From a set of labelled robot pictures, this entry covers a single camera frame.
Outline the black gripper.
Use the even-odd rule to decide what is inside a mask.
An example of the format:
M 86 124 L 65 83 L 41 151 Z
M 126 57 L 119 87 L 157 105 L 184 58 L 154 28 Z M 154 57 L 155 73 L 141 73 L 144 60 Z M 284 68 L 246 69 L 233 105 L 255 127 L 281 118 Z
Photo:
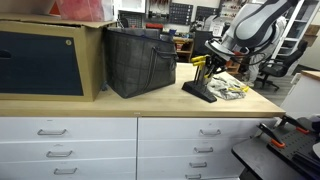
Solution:
M 206 68 L 206 76 L 222 73 L 227 69 L 226 60 L 218 55 L 211 55 L 206 60 Z

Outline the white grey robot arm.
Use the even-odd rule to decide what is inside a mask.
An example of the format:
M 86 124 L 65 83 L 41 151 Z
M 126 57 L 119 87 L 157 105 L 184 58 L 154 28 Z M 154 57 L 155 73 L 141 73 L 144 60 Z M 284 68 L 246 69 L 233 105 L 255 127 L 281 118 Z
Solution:
M 220 40 L 205 42 L 212 51 L 205 77 L 225 71 L 229 60 L 239 62 L 266 50 L 280 36 L 277 20 L 298 2 L 266 0 L 264 3 L 246 3 Z

